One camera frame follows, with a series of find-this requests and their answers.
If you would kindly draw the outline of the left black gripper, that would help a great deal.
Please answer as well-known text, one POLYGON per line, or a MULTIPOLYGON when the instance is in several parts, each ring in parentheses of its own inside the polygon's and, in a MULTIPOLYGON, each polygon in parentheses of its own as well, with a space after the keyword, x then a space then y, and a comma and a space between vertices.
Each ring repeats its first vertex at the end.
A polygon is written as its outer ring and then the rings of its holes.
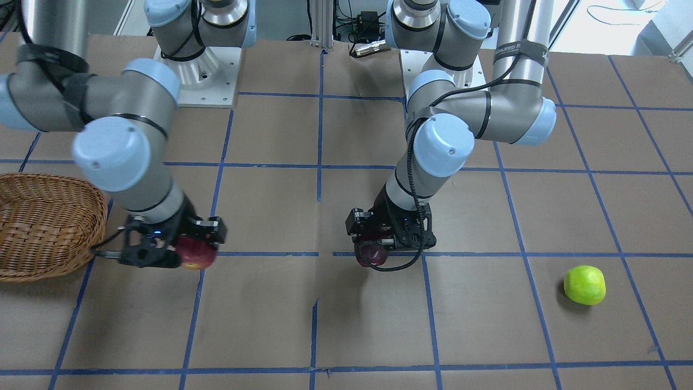
POLYGON ((352 242, 378 239, 391 251, 417 250, 421 240, 423 248, 430 249, 436 245, 432 212, 427 204, 422 205, 422 209, 424 228, 419 224, 418 211, 398 207, 383 187, 369 210, 351 210, 346 218, 346 232, 352 236, 352 242))

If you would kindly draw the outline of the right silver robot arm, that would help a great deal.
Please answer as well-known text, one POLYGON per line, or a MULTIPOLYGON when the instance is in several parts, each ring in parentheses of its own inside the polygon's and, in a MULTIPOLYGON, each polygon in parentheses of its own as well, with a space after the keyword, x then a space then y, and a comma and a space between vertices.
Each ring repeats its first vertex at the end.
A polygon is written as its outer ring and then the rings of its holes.
POLYGON ((201 270, 213 264, 227 228, 203 219, 163 162, 183 76, 212 47, 257 39, 254 1, 146 1, 161 60, 136 58, 117 77, 85 60, 87 1, 18 1, 18 70, 2 75, 2 124, 16 130, 76 132, 71 153, 88 180, 128 210, 121 250, 97 257, 139 268, 201 270))

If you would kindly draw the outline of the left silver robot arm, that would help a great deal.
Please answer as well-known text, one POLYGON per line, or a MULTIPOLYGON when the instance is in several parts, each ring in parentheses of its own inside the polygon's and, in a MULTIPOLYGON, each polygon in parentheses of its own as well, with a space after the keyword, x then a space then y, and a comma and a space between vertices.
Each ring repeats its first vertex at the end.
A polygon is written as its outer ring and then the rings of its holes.
POLYGON ((556 124, 542 96, 552 1, 502 1, 492 79, 465 87, 493 18, 478 1, 391 1, 388 46, 430 53, 409 84, 407 149, 369 210, 345 227, 366 255, 435 245, 430 200, 463 168, 477 140, 537 145, 556 124))

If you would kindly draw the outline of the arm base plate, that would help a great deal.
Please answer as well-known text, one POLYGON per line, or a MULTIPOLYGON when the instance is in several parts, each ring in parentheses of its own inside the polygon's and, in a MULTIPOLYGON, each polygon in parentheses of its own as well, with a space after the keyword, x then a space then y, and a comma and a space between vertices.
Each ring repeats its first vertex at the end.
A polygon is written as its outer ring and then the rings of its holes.
POLYGON ((165 60, 160 54, 157 47, 154 59, 173 69, 180 79, 180 108, 233 108, 241 48, 208 47, 200 57, 187 62, 165 60))
POLYGON ((408 104, 413 93, 413 87, 420 86, 416 81, 419 74, 426 73, 424 81, 443 80, 448 85, 447 89, 468 89, 478 87, 492 81, 493 68, 492 60, 485 60, 483 57, 490 54, 485 49, 476 56, 472 66, 463 71, 446 69, 438 64, 433 58, 433 53, 428 51, 401 50, 400 63, 402 69, 402 82, 405 87, 405 109, 408 111, 408 104))

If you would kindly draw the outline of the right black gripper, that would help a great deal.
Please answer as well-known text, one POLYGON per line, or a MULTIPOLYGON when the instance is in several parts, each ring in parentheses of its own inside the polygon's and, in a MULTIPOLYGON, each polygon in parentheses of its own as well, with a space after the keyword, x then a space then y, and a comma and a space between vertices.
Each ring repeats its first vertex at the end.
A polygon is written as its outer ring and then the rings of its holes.
POLYGON ((139 268, 181 267, 180 257, 175 252, 178 236, 190 236, 219 246, 225 244, 227 238, 227 227, 223 219, 218 216, 208 219, 199 217, 187 197, 184 197, 180 209, 163 222, 145 224, 129 217, 125 232, 136 232, 136 240, 132 243, 129 237, 124 239, 118 262, 139 268))

